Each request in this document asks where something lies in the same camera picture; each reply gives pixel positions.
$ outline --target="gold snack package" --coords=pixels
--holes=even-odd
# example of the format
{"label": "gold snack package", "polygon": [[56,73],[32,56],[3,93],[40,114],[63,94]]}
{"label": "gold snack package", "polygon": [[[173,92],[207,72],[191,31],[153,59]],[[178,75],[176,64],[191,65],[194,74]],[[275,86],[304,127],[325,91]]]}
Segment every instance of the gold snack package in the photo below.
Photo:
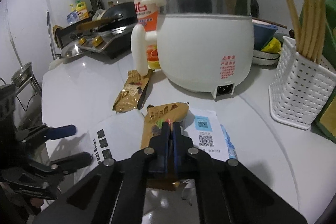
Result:
{"label": "gold snack package", "polygon": [[112,110],[127,112],[135,108],[141,109],[152,73],[153,70],[150,69],[147,75],[141,76],[136,70],[129,70],[128,79],[124,88],[119,92]]}
{"label": "gold snack package", "polygon": [[[188,109],[189,106],[185,103],[148,106],[143,125],[141,149],[148,147],[150,139],[161,133],[163,122],[168,122],[171,125],[173,122],[182,121],[187,115]],[[179,179],[175,175],[174,162],[171,157],[168,159],[168,173],[165,178],[147,180],[147,188],[166,191],[175,191],[178,184]]]}
{"label": "gold snack package", "polygon": [[148,147],[149,141],[153,136],[161,133],[163,122],[182,121],[187,115],[189,106],[186,103],[173,103],[161,106],[147,107],[147,115],[145,117],[141,149]]}

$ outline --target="metal screw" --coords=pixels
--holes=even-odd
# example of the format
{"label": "metal screw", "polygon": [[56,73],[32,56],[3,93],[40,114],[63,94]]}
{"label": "metal screw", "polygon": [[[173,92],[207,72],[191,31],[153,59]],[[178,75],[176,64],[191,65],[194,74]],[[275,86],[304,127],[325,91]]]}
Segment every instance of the metal screw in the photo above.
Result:
{"label": "metal screw", "polygon": [[48,188],[49,187],[49,183],[48,182],[43,182],[42,183],[42,187],[45,189],[45,188]]}
{"label": "metal screw", "polygon": [[196,155],[198,153],[198,149],[196,147],[191,147],[188,149],[188,153],[190,155]]}
{"label": "metal screw", "polygon": [[152,155],[154,152],[155,152],[155,150],[154,150],[154,148],[151,148],[151,147],[147,147],[147,148],[145,148],[145,150],[143,151],[146,155]]}
{"label": "metal screw", "polygon": [[114,164],[114,159],[104,159],[103,164],[105,166],[112,166]]}
{"label": "metal screw", "polygon": [[228,159],[227,163],[228,165],[235,167],[238,165],[239,161],[237,161],[236,159]]}

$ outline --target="cable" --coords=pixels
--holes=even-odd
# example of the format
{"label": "cable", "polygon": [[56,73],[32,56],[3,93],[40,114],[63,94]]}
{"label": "cable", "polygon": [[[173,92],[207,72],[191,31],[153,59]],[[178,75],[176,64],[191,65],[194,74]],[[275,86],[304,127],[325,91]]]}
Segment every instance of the cable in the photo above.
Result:
{"label": "cable", "polygon": [[[2,79],[1,77],[0,77],[0,80],[3,81],[3,83],[4,83],[5,85],[7,85],[6,82],[4,81],[4,79]],[[31,100],[36,94],[37,94],[37,93],[35,92],[35,93],[33,94],[33,96],[30,97],[30,99],[29,99],[29,101],[28,101],[28,104],[27,104],[27,109],[24,108],[24,106],[23,106],[23,104],[21,103],[19,97],[16,96],[16,98],[19,100],[19,103],[20,103],[20,105],[22,106],[22,108],[23,108],[23,110],[24,110],[25,112],[27,112],[27,110],[28,110],[28,106],[29,106],[30,100]]]}
{"label": "cable", "polygon": [[29,101],[28,101],[28,104],[27,104],[27,108],[26,108],[26,109],[23,107],[23,104],[21,103],[21,101],[20,101],[19,97],[18,97],[18,96],[16,97],[16,98],[19,100],[19,102],[20,102],[20,105],[22,106],[22,108],[23,108],[23,110],[24,110],[25,112],[27,112],[27,110],[28,110],[28,106],[29,106],[30,100],[31,100],[31,99],[32,99],[32,98],[33,98],[35,95],[36,95],[36,93],[34,93],[32,97],[30,97],[30,99],[29,99]]}

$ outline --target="wooden chopstick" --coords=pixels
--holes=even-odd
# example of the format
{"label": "wooden chopstick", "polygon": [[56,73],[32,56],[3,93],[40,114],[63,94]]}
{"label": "wooden chopstick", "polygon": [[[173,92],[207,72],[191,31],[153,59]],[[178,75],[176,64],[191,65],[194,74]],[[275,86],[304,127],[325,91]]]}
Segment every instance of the wooden chopstick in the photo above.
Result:
{"label": "wooden chopstick", "polygon": [[321,57],[322,57],[322,52],[323,52],[323,47],[324,47],[324,39],[325,39],[325,35],[326,35],[326,22],[327,22],[327,18],[326,18],[326,6],[325,6],[325,0],[323,0],[323,4],[322,4],[322,16],[321,19],[322,24],[321,24],[321,30],[320,30],[320,47],[317,53],[317,57],[315,62],[317,64],[320,63]]}
{"label": "wooden chopstick", "polygon": [[300,54],[307,58],[310,41],[311,41],[311,35],[313,33],[314,28],[314,21],[315,21],[315,0],[308,0],[308,20],[307,20],[307,26],[306,26],[306,35],[303,42],[303,50],[300,52]]}
{"label": "wooden chopstick", "polygon": [[294,28],[294,35],[295,35],[295,40],[296,40],[296,48],[297,48],[299,46],[299,43],[300,43],[300,34],[301,34],[299,17],[297,15],[297,11],[296,11],[296,8],[295,8],[294,1],[293,0],[286,0],[286,2],[287,2],[289,13],[290,13],[291,19],[292,19],[292,24],[293,24],[293,28]]}
{"label": "wooden chopstick", "polygon": [[308,22],[308,0],[304,0],[303,2],[303,17],[302,17],[302,31],[301,31],[301,37],[299,42],[299,47],[296,47],[296,50],[300,53],[302,53],[303,50],[303,44],[305,42],[306,32],[307,32],[307,22]]}
{"label": "wooden chopstick", "polygon": [[266,22],[266,23],[269,23],[269,24],[273,24],[273,25],[279,26],[281,28],[287,29],[286,25],[282,25],[282,24],[276,23],[274,21],[270,21],[270,20],[266,20],[266,19],[261,19],[261,18],[258,18],[258,17],[252,17],[252,19],[263,21],[263,22]]}
{"label": "wooden chopstick", "polygon": [[307,59],[311,60],[312,55],[313,55],[313,51],[315,48],[315,44],[316,44],[316,40],[317,40],[317,36],[319,33],[319,28],[320,28],[320,19],[321,19],[321,6],[322,6],[322,0],[315,0],[315,22],[314,22],[314,29],[313,29],[313,33],[311,36],[311,41],[310,41],[310,45],[309,45],[309,50],[308,50],[308,54],[306,56]]}
{"label": "wooden chopstick", "polygon": [[311,56],[311,60],[313,62],[316,62],[317,64],[320,63],[319,60],[321,58],[323,51],[325,32],[326,32],[326,6],[325,6],[325,0],[321,0],[320,26],[313,54]]}

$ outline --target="qr code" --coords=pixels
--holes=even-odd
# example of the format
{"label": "qr code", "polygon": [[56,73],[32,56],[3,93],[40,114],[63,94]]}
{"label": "qr code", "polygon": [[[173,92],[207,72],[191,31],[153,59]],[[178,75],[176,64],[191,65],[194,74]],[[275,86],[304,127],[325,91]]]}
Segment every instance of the qr code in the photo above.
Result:
{"label": "qr code", "polygon": [[208,123],[207,122],[197,122],[198,127],[201,128],[208,128]]}
{"label": "qr code", "polygon": [[199,146],[211,146],[213,147],[213,140],[211,136],[199,136]]}

